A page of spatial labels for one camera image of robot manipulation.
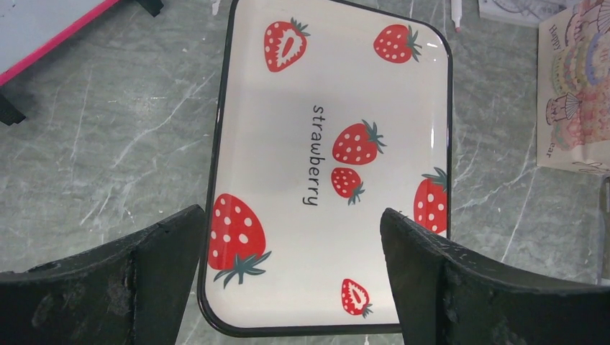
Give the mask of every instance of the pen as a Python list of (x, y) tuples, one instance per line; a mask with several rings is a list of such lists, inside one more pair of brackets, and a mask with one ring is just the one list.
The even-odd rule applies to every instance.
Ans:
[(455, 24), (455, 32), (460, 32), (462, 19), (462, 0), (451, 0), (451, 20)]

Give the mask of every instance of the gift bag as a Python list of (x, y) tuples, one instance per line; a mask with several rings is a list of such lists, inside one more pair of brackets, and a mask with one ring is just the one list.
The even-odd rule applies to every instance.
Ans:
[(610, 0), (540, 24), (537, 164), (610, 172)]

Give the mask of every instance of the tabletop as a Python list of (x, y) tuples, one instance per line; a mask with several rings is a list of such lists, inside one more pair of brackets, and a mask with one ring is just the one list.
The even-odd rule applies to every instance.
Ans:
[[(28, 115), (0, 127), (0, 271), (77, 254), (205, 204), (230, 1), (164, 2), (156, 18), (119, 2), (0, 88)], [(594, 282), (599, 178), (536, 167), (537, 31), (479, 19), (476, 0), (463, 1), (460, 34), (449, 1), (357, 2), (429, 22), (450, 43), (452, 239), (508, 265)], [(191, 292), (177, 344), (402, 338), (233, 339), (210, 328)]]

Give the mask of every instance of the black rim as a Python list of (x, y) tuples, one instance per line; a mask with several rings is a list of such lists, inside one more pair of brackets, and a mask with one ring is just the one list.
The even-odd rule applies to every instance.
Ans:
[[(388, 13), (378, 9), (372, 9), (359, 4), (353, 4), (345, 0), (328, 0), (344, 4), (366, 11), (371, 11), (379, 14), (385, 14), (386, 16), (406, 20), (409, 22), (424, 25), (430, 28), (435, 34), (440, 37), (442, 44), (445, 46), (447, 51), (447, 238), (450, 238), (451, 234), (451, 143), (452, 143), (452, 115), (453, 115), (453, 56), (451, 49), (449, 48), (449, 42), (441, 34), (439, 30), (433, 26), (420, 22), (419, 20), (402, 17), (396, 14)], [(208, 191), (206, 197), (206, 214), (210, 214), (211, 207), (214, 205), (214, 194), (216, 189), (216, 176), (218, 168), (218, 152), (220, 149), (220, 137), (222, 133), (222, 120), (224, 117), (224, 103), (225, 96), (227, 95), (227, 78), (229, 76), (229, 60), (231, 58), (231, 44), (233, 38), (233, 24), (235, 22), (235, 11), (237, 4), (240, 0), (233, 0), (231, 3), (231, 9), (229, 12), (229, 23), (227, 25), (227, 38), (224, 42), (224, 59), (222, 63), (222, 75), (220, 79), (220, 91), (218, 94), (218, 108), (217, 108), (217, 122), (214, 128), (214, 141), (212, 143), (212, 154), (211, 154), (211, 167), (208, 181)], [(208, 217), (207, 229), (211, 225), (211, 217)], [(207, 252), (208, 252), (208, 234), (204, 236), (204, 251), (201, 253), (199, 260), (199, 276), (197, 278), (197, 301), (199, 303), (199, 309), (204, 315), (204, 318), (220, 333), (228, 336), (245, 338), (245, 337), (263, 337), (263, 336), (323, 336), (323, 335), (346, 335), (346, 334), (387, 334), (387, 333), (401, 333), (401, 326), (399, 323), (382, 323), (382, 324), (371, 324), (371, 325), (336, 325), (336, 326), (289, 326), (289, 327), (260, 327), (260, 328), (240, 328), (229, 325), (228, 323), (221, 320), (211, 309), (208, 300), (206, 298), (204, 280), (206, 277), (207, 269)]]

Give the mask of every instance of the strawberry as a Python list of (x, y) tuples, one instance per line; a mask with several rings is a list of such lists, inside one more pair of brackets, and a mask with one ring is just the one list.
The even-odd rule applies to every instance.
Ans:
[(417, 48), (422, 46), (415, 43), (417, 34), (417, 31), (413, 33), (411, 25), (409, 27), (400, 24), (390, 25), (377, 36), (373, 48), (377, 55), (391, 63), (405, 63), (411, 57), (419, 62), (418, 56), (421, 53)]
[(307, 24), (297, 22), (275, 22), (265, 31), (265, 61), (271, 72), (279, 72), (300, 59), (307, 48), (309, 34), (303, 30)]
[(357, 172), (348, 167), (336, 167), (330, 174), (330, 180), (337, 194), (348, 199), (348, 205), (355, 205), (356, 199), (360, 201), (360, 194), (364, 193), (364, 183)]
[(351, 165), (364, 165), (375, 160), (377, 151), (383, 153), (381, 148), (386, 146), (379, 139), (383, 135), (377, 134), (377, 124), (371, 127), (362, 120), (362, 124), (353, 124), (339, 134), (332, 146), (333, 158), (341, 163)]
[(220, 270), (214, 281), (221, 277), (224, 287), (235, 275), (239, 284), (244, 274), (261, 275), (265, 270), (256, 268), (271, 252), (265, 254), (265, 233), (254, 212), (243, 201), (230, 194), (221, 194), (212, 209), (208, 265)]
[(413, 214), (419, 225), (440, 234), (447, 230), (447, 174), (439, 167), (434, 170), (438, 175), (422, 175), (425, 180), (415, 192)]
[(341, 284), (341, 303), (343, 309), (351, 315), (362, 315), (366, 318), (373, 311), (370, 309), (373, 305), (369, 303), (370, 298), (368, 292), (362, 285), (351, 279), (344, 279)]

